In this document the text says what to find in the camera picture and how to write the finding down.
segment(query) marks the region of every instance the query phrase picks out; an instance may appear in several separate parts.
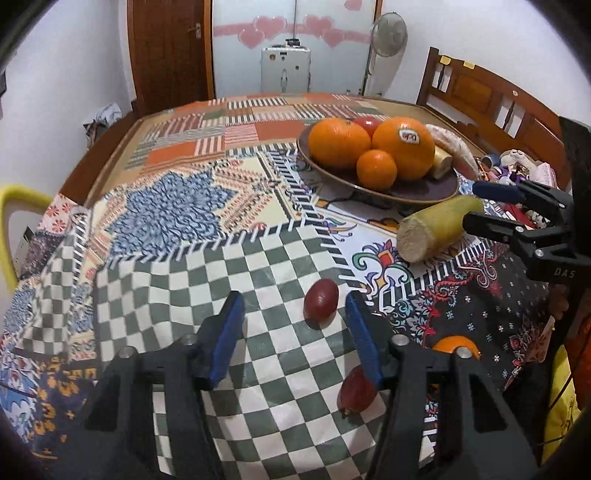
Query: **pink heart decoration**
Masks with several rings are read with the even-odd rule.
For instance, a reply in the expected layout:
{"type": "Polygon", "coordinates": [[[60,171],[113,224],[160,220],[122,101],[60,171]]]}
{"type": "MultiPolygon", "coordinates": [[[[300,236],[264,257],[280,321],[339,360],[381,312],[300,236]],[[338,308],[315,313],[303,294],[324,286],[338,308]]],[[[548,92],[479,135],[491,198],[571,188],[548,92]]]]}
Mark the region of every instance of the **pink heart decoration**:
{"type": "Polygon", "coordinates": [[[335,48],[339,43],[341,43],[345,39],[345,34],[342,30],[338,28],[331,28],[330,30],[326,30],[322,34],[322,38],[328,44],[329,47],[335,48]]]}
{"type": "Polygon", "coordinates": [[[248,26],[238,34],[238,40],[248,48],[255,48],[265,39],[265,33],[255,27],[248,26]]]}
{"type": "Polygon", "coordinates": [[[275,38],[287,27],[287,20],[283,17],[256,17],[252,26],[265,34],[265,38],[275,38]]]}
{"type": "Polygon", "coordinates": [[[345,2],[345,8],[353,12],[358,12],[359,10],[361,10],[362,6],[363,0],[347,0],[345,2]]]}
{"type": "Polygon", "coordinates": [[[332,18],[318,18],[316,15],[306,15],[304,25],[312,35],[320,38],[325,30],[331,30],[333,27],[332,18]]]}

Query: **yellow chair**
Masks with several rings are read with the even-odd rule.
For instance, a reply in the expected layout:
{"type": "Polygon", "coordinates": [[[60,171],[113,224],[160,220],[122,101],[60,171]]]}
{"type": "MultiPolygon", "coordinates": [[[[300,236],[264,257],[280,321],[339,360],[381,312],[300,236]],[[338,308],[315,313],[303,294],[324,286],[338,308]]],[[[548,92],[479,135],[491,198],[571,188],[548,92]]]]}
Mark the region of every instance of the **yellow chair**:
{"type": "Polygon", "coordinates": [[[8,222],[4,218],[4,207],[8,202],[15,200],[45,211],[53,201],[53,197],[28,189],[22,185],[10,184],[0,187],[0,267],[2,268],[4,280],[10,291],[17,287],[18,277],[12,265],[8,232],[5,232],[8,222]]]}

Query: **tablecloth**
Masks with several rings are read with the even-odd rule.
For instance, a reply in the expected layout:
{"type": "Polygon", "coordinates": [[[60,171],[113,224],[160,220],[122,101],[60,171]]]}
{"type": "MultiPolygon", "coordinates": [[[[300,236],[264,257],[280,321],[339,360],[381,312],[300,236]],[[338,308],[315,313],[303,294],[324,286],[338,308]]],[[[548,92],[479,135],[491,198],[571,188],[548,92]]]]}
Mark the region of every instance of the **tablecloth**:
{"type": "MultiPolygon", "coordinates": [[[[305,126],[330,116],[386,118],[343,95],[219,99],[163,112],[126,147],[113,188],[92,209],[57,196],[37,229],[0,343],[0,404],[51,465],[119,348],[169,345],[244,293],[247,315],[230,371],[204,393],[226,477],[364,477],[386,393],[361,414],[336,407],[359,359],[345,295],[366,294],[379,321],[425,347],[465,335],[503,389],[545,318],[546,286],[527,280],[504,246],[465,236],[419,264],[396,250],[413,211],[348,190],[298,156],[305,126]],[[319,278],[339,284],[326,329],[303,320],[319,278]]],[[[471,182],[461,179],[460,192],[471,182]]],[[[487,202],[491,215],[500,208],[487,202]]],[[[162,471],[173,472],[164,393],[154,424],[162,471]]],[[[432,452],[436,392],[426,399],[432,452]]]]}

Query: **door handle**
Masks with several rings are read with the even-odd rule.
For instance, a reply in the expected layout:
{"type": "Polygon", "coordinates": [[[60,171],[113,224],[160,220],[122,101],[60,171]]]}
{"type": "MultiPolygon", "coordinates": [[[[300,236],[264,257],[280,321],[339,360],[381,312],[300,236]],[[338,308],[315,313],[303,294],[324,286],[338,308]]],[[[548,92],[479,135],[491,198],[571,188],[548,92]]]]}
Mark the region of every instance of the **door handle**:
{"type": "Polygon", "coordinates": [[[194,27],[187,30],[187,33],[195,32],[195,37],[201,40],[201,23],[197,23],[194,27]]]}

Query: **orange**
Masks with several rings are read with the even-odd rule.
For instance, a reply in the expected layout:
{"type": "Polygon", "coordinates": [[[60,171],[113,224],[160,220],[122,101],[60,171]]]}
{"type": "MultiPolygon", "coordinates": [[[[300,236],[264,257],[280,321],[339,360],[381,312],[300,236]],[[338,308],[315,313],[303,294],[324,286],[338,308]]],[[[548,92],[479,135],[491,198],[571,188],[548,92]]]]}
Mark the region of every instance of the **orange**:
{"type": "Polygon", "coordinates": [[[386,120],[374,133],[374,148],[396,159],[398,178],[405,181],[424,177],[433,166],[435,142],[419,121],[404,116],[386,120]]]}
{"type": "Polygon", "coordinates": [[[383,150],[369,150],[357,161],[359,183],[370,190],[388,190],[396,180],[397,171],[392,155],[383,150]]]}
{"type": "Polygon", "coordinates": [[[456,348],[459,346],[466,346],[472,351],[472,355],[476,357],[476,359],[480,360],[480,350],[476,346],[472,340],[462,335],[451,335],[449,337],[443,337],[439,340],[433,350],[437,350],[438,352],[444,353],[452,353],[456,348]]]}
{"type": "Polygon", "coordinates": [[[355,168],[357,159],[371,148],[364,128],[344,118],[321,120],[312,127],[308,142],[312,158],[334,170],[355,168]]]}

